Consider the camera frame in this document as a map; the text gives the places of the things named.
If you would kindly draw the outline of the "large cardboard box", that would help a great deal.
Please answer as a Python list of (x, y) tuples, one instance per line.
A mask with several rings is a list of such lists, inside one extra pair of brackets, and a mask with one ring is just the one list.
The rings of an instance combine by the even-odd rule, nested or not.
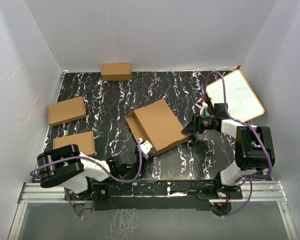
[(189, 138), (182, 134), (183, 125), (164, 99), (134, 110), (125, 119), (134, 138), (150, 142), (156, 156), (186, 143)]

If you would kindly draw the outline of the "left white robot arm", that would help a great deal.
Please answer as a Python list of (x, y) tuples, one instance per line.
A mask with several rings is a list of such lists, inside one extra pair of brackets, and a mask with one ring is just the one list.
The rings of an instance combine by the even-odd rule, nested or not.
[(153, 145), (145, 140), (137, 144), (135, 152), (124, 153), (107, 160), (97, 160), (85, 155), (76, 144), (46, 151), (37, 156), (37, 168), (30, 172), (39, 178), (42, 188), (61, 186), (87, 200), (93, 195), (88, 180), (103, 182), (109, 178), (129, 184), (137, 180)]

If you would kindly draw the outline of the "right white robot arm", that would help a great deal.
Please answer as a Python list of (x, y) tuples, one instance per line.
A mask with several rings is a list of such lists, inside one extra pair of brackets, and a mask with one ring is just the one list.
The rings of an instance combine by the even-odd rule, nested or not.
[(271, 130), (267, 126), (255, 126), (230, 117), (226, 103), (216, 103), (213, 115), (206, 115), (203, 104), (199, 112), (181, 131), (182, 134), (202, 134), (214, 130), (235, 139), (234, 161), (217, 173), (213, 180), (213, 194), (223, 199), (240, 184), (251, 179), (266, 179), (275, 164)]

